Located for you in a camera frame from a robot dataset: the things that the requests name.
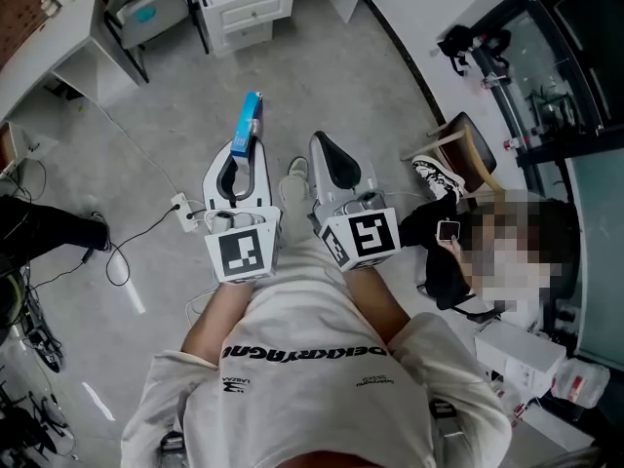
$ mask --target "electrical outlet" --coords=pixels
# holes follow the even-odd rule
[[[188,201],[186,201],[186,196],[183,192],[180,192],[177,196],[172,198],[172,205],[179,205],[179,210],[175,210],[175,214],[177,215],[177,219],[179,223],[182,225],[182,229],[184,232],[193,232],[199,226],[199,223],[192,215],[193,211],[191,207],[188,206]]]

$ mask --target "tiled floor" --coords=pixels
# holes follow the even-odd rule
[[[369,156],[386,191],[426,193],[399,154],[434,126],[433,116],[362,2],[344,24],[327,0],[294,0],[292,18],[275,23],[273,41],[221,59],[204,55],[194,29],[183,23],[148,44],[145,60],[151,82],[108,111],[189,198],[202,198],[204,173],[232,138],[245,94],[255,90],[264,95],[263,142],[273,189],[290,160],[307,154],[311,134],[325,130],[345,148]],[[167,181],[96,106],[78,99],[63,114],[63,137],[43,162],[48,184],[39,203],[76,214],[101,211],[115,242],[144,230],[171,206]],[[41,169],[27,164],[24,183],[37,193]],[[399,217],[423,201],[388,197]],[[170,216],[130,243],[125,254],[132,280],[124,288],[106,281],[108,255],[98,253],[76,273],[39,290],[65,355],[61,373],[47,376],[76,434],[75,453],[83,465],[118,466],[121,433],[137,407],[151,356],[179,348],[188,330],[186,300],[214,285],[201,232],[182,233]],[[65,246],[37,258],[33,282],[72,268],[83,253]],[[415,290],[424,257],[422,251],[403,250],[380,267],[411,314],[434,308]],[[198,310],[204,301],[197,301]],[[445,315],[463,325],[460,317]],[[37,358],[18,337],[12,334],[1,351],[7,368],[0,377],[10,392],[50,389]],[[59,450],[70,446],[59,444]],[[41,458],[37,462],[46,465]],[[78,465],[62,457],[53,463]]]

